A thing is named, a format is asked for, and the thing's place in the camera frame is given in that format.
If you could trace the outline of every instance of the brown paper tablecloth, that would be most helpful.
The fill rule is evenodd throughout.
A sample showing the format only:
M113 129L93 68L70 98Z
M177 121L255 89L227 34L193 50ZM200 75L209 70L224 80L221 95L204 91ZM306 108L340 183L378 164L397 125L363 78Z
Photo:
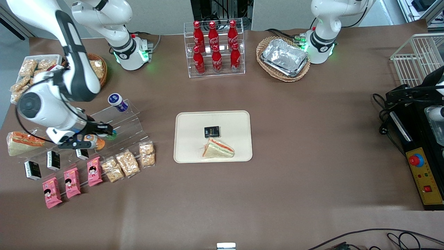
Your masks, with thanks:
M423 21L345 28L328 61L290 84L256 62L268 32L246 32L245 75L198 79L188 78L182 36L162 37L153 62L133 72L108 54L105 40L84 40L88 52L107 60L108 84L92 102L73 105L92 114L108 106L110 93L129 98L156 143L157 165L49 210L41 183L25 178L3 143L0 248L206 250L236 242L239 250L307 249L370 227L444 238L444 213L422 211L409 167L378 133L379 107L371 102L372 93L397 84L389 56L426 31ZM33 55L62 52L54 40L31 39L30 46ZM19 129L12 108L0 138ZM216 110L250 113L253 159L175 163L176 115ZM389 245L382 232L344 240Z

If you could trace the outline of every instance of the control panel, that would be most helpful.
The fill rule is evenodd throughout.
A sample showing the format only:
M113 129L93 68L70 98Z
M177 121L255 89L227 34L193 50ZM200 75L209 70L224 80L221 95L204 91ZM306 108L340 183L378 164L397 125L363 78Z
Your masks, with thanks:
M433 178L430 166L422 148L409 151L405 154L412 170L413 178L424 205L443 204L443 199Z

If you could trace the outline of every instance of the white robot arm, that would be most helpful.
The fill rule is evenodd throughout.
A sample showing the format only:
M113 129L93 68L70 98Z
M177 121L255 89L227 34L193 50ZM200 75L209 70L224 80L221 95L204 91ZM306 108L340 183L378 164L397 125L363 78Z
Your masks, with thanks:
M312 0L311 11L318 19L315 30L305 33L310 62L320 64L327 60L334 41L342 28L340 16L354 16L370 8L374 0Z
M133 16L125 0L82 0L71 10L78 23L105 37L124 69L136 70L149 61L147 40L131 36L124 26Z
M70 70L43 72L34 77L34 85L17 103L26 119L47 127L50 139L60 148L92 148L77 134L112 134L108 124L94 122L82 110L65 101L91 101L100 91L85 47L70 16L56 0L7 0L12 12L26 23L54 34L63 47Z

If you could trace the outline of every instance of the pink snack package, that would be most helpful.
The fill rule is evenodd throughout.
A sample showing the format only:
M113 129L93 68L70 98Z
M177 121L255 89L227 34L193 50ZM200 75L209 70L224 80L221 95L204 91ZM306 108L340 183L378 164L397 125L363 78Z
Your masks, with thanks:
M102 182L102 171L100 169L100 157L96 157L87 163L88 168L88 185L94 186Z
M46 207L52 208L62 202L59 192L57 178L51 178L43 183L43 192L45 193Z
M65 176L66 196L68 196L68 198L71 198L74 195L81 194L79 172L77 168L70 169L64 172L63 175Z

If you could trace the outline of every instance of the wicker basket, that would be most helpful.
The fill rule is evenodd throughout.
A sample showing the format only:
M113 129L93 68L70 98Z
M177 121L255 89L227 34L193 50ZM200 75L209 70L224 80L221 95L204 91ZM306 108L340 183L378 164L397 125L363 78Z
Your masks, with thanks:
M264 40L262 40L262 42L259 43L258 47L256 48L256 59L258 61L258 63L260 64L260 66L267 72L269 73L272 77L284 81L284 82L294 82L297 81L299 79L301 79L308 71L308 69L310 68L310 60L308 60L308 62L305 64L305 66L302 68L302 70L299 72L299 74L296 77L288 77L286 76L284 73L276 70L275 68L271 67L270 65L264 63L261 60L261 54L262 52L264 52L264 50L268 47L268 44L270 44L270 42L274 39L282 39L285 42L287 42L288 44L295 46L296 44L286 38L282 38L282 37L278 37L278 36L270 36L268 38L265 38Z
M98 56L98 55L90 54L90 53L88 53L87 55L88 55L88 59L89 59L89 60L101 60L101 61L102 61L102 66L103 66L103 77L102 77L101 79L99 79L99 80L100 80L100 88L102 89L102 88L105 86L106 82L107 82L107 74L108 74L107 63L105 62L105 60L104 60L102 57L100 57L100 56ZM64 60L63 60L63 62L62 62L62 66L63 66L63 67L67 67L67 61L66 61L66 58L63 57L63 59L64 59Z

